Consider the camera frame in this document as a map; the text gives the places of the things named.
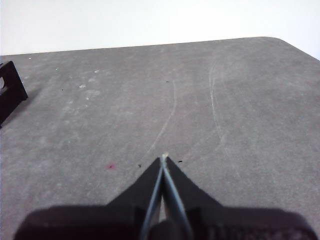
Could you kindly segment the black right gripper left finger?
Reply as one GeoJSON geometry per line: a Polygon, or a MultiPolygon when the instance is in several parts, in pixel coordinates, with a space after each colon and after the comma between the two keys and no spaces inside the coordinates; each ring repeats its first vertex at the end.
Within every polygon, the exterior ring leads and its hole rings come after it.
{"type": "Polygon", "coordinates": [[[137,240],[147,233],[162,183],[159,158],[108,204],[59,205],[28,214],[16,240],[137,240]]]}

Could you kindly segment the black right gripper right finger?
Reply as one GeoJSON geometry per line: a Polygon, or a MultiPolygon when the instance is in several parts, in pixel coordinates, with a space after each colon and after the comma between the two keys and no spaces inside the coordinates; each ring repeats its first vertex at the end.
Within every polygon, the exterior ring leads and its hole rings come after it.
{"type": "Polygon", "coordinates": [[[165,201],[188,239],[315,240],[300,214],[280,208],[235,207],[219,203],[193,183],[167,156],[162,158],[165,201]]]}

